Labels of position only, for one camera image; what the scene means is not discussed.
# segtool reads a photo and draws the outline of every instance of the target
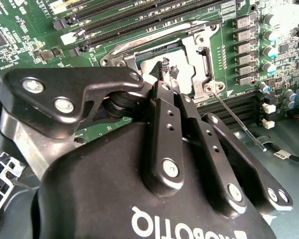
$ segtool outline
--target screw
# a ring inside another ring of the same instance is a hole
[[[169,159],[163,161],[163,170],[171,178],[175,178],[178,175],[178,167]]]
[[[22,87],[34,94],[39,94],[44,90],[44,86],[34,79],[28,79],[22,82]]]
[[[278,190],[279,195],[281,196],[281,198],[287,203],[289,200],[287,198],[287,196],[285,195],[285,193],[282,190]]]
[[[170,90],[170,87],[167,85],[167,84],[162,84],[161,85],[165,90],[169,91]]]
[[[275,192],[274,192],[271,188],[268,188],[267,191],[268,191],[269,197],[270,197],[274,202],[277,202],[277,201],[278,201],[278,197],[277,197],[277,195],[275,194]]]
[[[239,189],[234,184],[228,184],[228,190],[230,195],[237,201],[241,202],[243,200],[243,195]]]
[[[54,106],[62,113],[71,113],[74,110],[74,105],[68,99],[60,98],[56,99]]]
[[[130,76],[136,81],[140,80],[140,77],[135,72],[130,72]]]
[[[218,119],[215,116],[210,117],[214,123],[218,123]]]
[[[188,103],[191,102],[191,99],[190,99],[190,97],[188,97],[188,96],[184,96],[184,99],[185,99]]]

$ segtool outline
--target black ram slot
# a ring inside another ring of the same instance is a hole
[[[191,5],[185,5],[182,8],[178,8],[176,10],[168,11],[167,13],[163,13],[162,15],[158,15],[155,17],[152,17],[150,19],[146,19],[143,21],[138,21],[134,24],[110,31],[108,33],[104,33],[100,36],[96,36],[88,41],[85,42],[84,45],[81,45],[79,49],[72,49],[70,51],[87,51],[91,47],[101,45],[103,43],[115,40],[117,38],[131,35],[133,33],[146,30],[152,27],[155,27],[159,24],[164,24],[169,21],[174,21],[177,19],[180,19],[182,17],[185,17],[190,14],[194,14],[196,12],[201,12],[203,10],[207,10],[209,7],[214,7],[219,4],[223,4],[228,2],[229,0],[223,0],[223,1],[211,1],[211,0],[202,0],[197,3],[191,4]]]
[[[67,8],[67,9],[71,9],[71,8],[73,8],[73,7],[76,7],[76,6],[79,6],[79,5],[83,5],[83,4],[88,3],[88,2],[91,2],[91,1],[93,1],[93,0],[81,0],[81,1],[78,1],[78,2],[75,2],[75,3],[70,4],[70,5],[67,6],[66,8]]]
[[[83,26],[77,32],[84,30],[85,31],[84,34],[82,34],[80,36],[80,38],[83,38],[86,35],[90,35],[92,33],[98,32],[101,28],[106,28],[106,27],[110,27],[115,24],[119,24],[129,18],[132,18],[132,17],[136,19],[140,16],[147,15],[152,11],[160,11],[161,9],[164,9],[165,7],[169,7],[169,6],[175,5],[180,2],[183,2],[183,0],[174,0],[174,1],[157,0],[157,1],[149,2],[149,3],[144,3],[144,4],[142,4],[138,7],[135,7],[131,10],[127,10],[127,11],[121,12],[119,14],[116,14],[114,16],[109,16],[107,18],[104,18],[104,19],[102,19],[102,21],[93,22],[86,26]]]
[[[244,124],[260,124],[262,113],[259,107],[259,99],[255,92],[224,100],[224,102]],[[239,127],[235,119],[219,102],[198,107],[197,109],[201,116],[205,113],[213,113],[216,114],[229,128]]]

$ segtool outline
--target white connector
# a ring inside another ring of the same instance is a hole
[[[267,104],[263,103],[263,107],[264,107],[266,114],[274,113],[277,110],[275,105],[267,105]]]
[[[267,121],[265,119],[262,120],[262,123],[263,123],[263,126],[266,128],[266,129],[271,129],[271,128],[274,128],[275,127],[275,122],[274,121]]]

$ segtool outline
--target metal rod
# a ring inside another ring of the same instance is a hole
[[[214,97],[219,101],[219,103],[231,114],[231,116],[238,122],[238,124],[241,126],[243,131],[247,134],[247,136],[257,145],[259,148],[262,149],[263,152],[266,152],[267,149],[253,136],[253,134],[247,129],[247,127],[244,125],[244,123],[235,115],[235,113],[225,104],[225,102],[222,101],[221,98],[219,98],[218,95],[213,93]]]

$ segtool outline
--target motherboard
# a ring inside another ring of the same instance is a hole
[[[299,111],[299,2],[0,0],[2,75],[108,66],[165,81],[231,128],[213,92],[243,122],[272,128]]]

